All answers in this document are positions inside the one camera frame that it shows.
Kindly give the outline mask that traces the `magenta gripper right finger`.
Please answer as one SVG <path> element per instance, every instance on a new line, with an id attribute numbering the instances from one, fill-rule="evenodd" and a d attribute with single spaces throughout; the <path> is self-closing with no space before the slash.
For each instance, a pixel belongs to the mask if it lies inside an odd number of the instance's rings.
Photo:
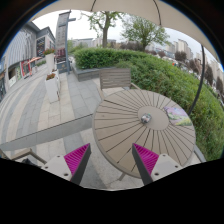
<path id="1" fill-rule="evenodd" d="M 132 144 L 132 154 L 144 185 L 182 169 L 169 155 L 158 155 L 136 143 Z"/>

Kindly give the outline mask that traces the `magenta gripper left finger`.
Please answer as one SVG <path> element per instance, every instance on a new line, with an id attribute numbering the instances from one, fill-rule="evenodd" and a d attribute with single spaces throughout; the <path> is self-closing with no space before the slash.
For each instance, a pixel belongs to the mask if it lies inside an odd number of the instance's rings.
<path id="1" fill-rule="evenodd" d="M 91 154 L 90 144 L 85 144 L 65 156 L 56 155 L 42 169 L 79 185 Z"/>

